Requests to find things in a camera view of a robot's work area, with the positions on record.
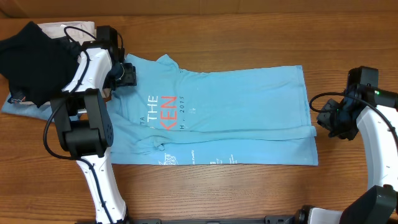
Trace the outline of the light blue t-shirt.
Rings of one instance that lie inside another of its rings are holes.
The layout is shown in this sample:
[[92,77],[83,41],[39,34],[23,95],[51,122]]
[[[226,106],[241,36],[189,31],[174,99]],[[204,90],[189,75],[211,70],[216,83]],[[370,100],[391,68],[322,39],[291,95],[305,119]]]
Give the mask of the light blue t-shirt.
[[137,85],[113,92],[115,164],[318,164],[300,65],[200,73],[128,55]]

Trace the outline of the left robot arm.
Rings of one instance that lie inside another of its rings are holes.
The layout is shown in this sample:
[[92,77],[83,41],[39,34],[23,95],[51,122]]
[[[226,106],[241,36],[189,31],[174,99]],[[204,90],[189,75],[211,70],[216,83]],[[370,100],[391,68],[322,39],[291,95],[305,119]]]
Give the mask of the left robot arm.
[[130,223],[110,161],[114,129],[104,99],[107,91],[135,86],[136,69],[125,61],[123,38],[110,26],[99,26],[80,48],[75,76],[50,101],[49,121],[55,123],[60,145],[69,156],[51,149],[48,153],[79,165],[95,205],[95,223]]

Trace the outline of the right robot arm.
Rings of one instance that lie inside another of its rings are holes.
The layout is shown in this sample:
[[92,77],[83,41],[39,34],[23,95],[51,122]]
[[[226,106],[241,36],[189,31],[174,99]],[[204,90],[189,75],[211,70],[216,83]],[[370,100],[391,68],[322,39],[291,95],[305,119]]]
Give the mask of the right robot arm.
[[379,71],[361,66],[348,72],[342,100],[329,99],[317,123],[329,137],[360,134],[368,168],[368,190],[342,212],[303,206],[289,223],[395,223],[397,212],[397,93],[378,87]]

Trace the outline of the black folded garment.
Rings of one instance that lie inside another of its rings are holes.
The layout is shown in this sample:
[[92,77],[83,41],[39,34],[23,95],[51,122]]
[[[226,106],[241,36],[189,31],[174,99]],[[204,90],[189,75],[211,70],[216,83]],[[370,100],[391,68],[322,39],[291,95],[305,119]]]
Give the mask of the black folded garment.
[[59,94],[79,66],[78,44],[50,38],[34,22],[1,41],[1,75],[40,107]]

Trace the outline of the beige folded trousers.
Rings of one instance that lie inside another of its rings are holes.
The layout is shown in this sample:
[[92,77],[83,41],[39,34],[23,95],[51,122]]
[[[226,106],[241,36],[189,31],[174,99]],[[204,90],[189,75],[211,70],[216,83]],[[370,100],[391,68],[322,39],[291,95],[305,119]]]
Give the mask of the beige folded trousers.
[[96,37],[95,23],[92,21],[51,22],[38,26],[52,39],[66,37],[64,29],[69,26],[67,34],[80,44],[94,40]]

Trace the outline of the blue denim jeans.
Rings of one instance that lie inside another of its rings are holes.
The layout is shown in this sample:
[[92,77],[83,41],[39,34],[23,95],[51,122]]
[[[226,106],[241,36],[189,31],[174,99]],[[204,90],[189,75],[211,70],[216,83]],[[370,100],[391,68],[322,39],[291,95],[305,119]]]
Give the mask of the blue denim jeans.
[[1,109],[2,113],[26,116],[42,120],[48,120],[48,118],[52,114],[52,109],[50,105],[44,104],[40,108],[38,108],[36,107],[36,105],[9,103],[8,99],[10,97],[11,94],[8,94],[7,99],[5,100]]

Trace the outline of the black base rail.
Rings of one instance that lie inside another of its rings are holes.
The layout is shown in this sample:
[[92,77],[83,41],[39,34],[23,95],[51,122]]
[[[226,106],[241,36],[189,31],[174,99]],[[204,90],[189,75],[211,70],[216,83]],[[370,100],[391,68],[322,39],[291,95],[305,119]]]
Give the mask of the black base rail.
[[229,219],[198,219],[198,220],[161,220],[131,219],[119,220],[117,224],[294,224],[293,215],[268,215],[264,218],[229,218]]

